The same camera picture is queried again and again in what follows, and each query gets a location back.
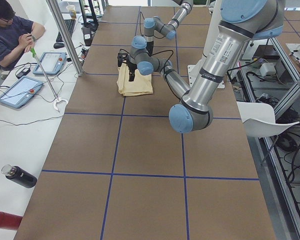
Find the black bottle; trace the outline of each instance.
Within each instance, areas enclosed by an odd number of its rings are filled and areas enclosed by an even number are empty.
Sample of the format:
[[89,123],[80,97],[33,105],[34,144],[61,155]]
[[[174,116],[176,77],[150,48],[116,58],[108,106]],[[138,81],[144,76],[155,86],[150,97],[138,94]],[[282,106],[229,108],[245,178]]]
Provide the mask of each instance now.
[[17,184],[26,188],[32,188],[37,183],[37,178],[30,173],[26,172],[18,166],[5,165],[1,169],[5,177]]

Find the cloth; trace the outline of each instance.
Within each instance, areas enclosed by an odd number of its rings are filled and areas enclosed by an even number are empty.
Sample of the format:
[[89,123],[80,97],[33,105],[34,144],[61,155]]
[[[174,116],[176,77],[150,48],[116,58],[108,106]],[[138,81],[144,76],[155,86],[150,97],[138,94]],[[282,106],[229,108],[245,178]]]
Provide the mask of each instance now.
[[[19,36],[23,34],[29,34],[32,31],[33,21],[24,19],[19,16],[14,16],[12,24],[7,27],[0,27],[0,62],[5,58],[6,55],[19,45]],[[12,70],[20,57],[12,62],[9,66],[2,70]]]
[[153,88],[151,84],[151,74],[142,76],[138,69],[135,70],[134,81],[129,81],[129,68],[126,64],[122,64],[118,67],[119,77],[116,82],[118,85],[118,91],[123,96],[138,96],[145,94],[153,94]]

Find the blue shirt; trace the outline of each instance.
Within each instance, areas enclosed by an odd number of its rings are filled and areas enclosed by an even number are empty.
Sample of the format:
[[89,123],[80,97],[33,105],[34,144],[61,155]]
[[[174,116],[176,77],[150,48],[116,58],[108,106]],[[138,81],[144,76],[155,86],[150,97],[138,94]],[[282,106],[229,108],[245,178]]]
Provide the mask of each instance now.
[[[19,36],[31,33],[33,23],[31,20],[14,16],[11,25],[7,27],[0,26],[0,62],[19,45]],[[1,69],[12,70],[22,55],[20,54],[17,60],[7,67],[1,67]]]

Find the beige cloth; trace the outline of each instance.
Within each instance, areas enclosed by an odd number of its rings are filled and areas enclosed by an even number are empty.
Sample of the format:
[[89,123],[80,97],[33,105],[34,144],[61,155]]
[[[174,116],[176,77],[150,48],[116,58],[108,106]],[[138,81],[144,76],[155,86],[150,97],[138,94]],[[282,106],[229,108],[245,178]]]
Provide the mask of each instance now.
[[135,70],[134,81],[129,81],[129,68],[126,64],[122,64],[118,67],[119,77],[116,82],[118,85],[118,91],[123,96],[138,96],[144,94],[153,94],[153,88],[151,84],[151,74],[142,76],[138,69]]

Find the table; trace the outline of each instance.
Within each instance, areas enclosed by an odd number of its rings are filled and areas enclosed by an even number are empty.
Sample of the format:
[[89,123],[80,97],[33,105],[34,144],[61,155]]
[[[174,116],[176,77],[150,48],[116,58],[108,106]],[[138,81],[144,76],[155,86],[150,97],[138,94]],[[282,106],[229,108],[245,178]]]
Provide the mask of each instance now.
[[[139,34],[140,12],[168,22],[177,10],[105,10],[16,240],[276,239],[230,83],[213,96],[213,123],[189,134],[170,127],[178,100],[158,74],[152,95],[118,93],[117,53]],[[209,23],[194,8],[154,53],[173,50],[186,77]]]
[[[58,34],[58,29],[53,18],[46,23],[45,28],[46,32],[37,40],[34,47],[37,55],[40,56],[43,52],[49,51],[66,52],[65,47],[59,49],[53,48]],[[75,47],[79,46],[80,42],[84,43],[80,24],[77,24],[75,27],[72,41]],[[36,62],[30,52],[25,53],[18,64],[28,62]],[[68,62],[66,63],[66,66],[63,68],[63,70],[66,70],[59,76],[60,79],[64,81],[64,85],[58,78],[52,82],[56,91],[59,91],[62,87],[60,96],[65,99],[70,98],[78,77],[73,65],[69,66],[69,64]],[[3,86],[11,86],[16,82],[17,78],[15,77],[15,72],[16,70],[13,70],[8,75],[2,84]],[[32,72],[29,73],[28,76],[45,82],[43,76],[34,76]],[[48,84],[45,84],[38,94],[48,101],[54,99]],[[33,99],[21,109],[12,109],[0,104],[0,119],[15,124],[30,123],[37,120],[57,117],[57,119],[22,126],[13,126],[0,121],[0,211],[23,216],[34,190],[33,188],[24,188],[7,180],[1,173],[1,168],[6,164],[17,165],[34,176],[39,177],[61,122],[61,117],[64,114],[64,102],[57,105],[60,110],[59,113],[54,110],[52,103],[46,102],[41,96],[34,96]],[[0,229],[0,239],[2,240],[13,239],[15,234],[16,231]]]

